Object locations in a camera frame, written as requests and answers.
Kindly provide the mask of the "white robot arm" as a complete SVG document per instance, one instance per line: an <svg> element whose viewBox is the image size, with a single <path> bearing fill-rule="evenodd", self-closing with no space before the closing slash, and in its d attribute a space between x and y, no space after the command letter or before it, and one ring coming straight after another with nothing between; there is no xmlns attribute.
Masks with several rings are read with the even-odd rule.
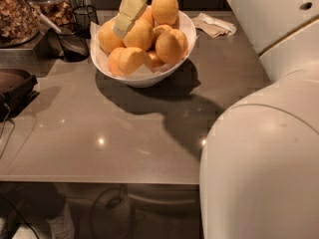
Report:
<svg viewBox="0 0 319 239"><path fill-rule="evenodd" d="M203 147L204 239L319 239L319 0L226 0L270 86Z"/></svg>

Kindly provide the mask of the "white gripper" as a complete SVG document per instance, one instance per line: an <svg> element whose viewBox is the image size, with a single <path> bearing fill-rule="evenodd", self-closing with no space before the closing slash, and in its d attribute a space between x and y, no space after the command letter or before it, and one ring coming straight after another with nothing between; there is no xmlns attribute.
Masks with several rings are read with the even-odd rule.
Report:
<svg viewBox="0 0 319 239"><path fill-rule="evenodd" d="M124 38L147 8L147 0L122 0L114 25L114 33Z"/></svg>

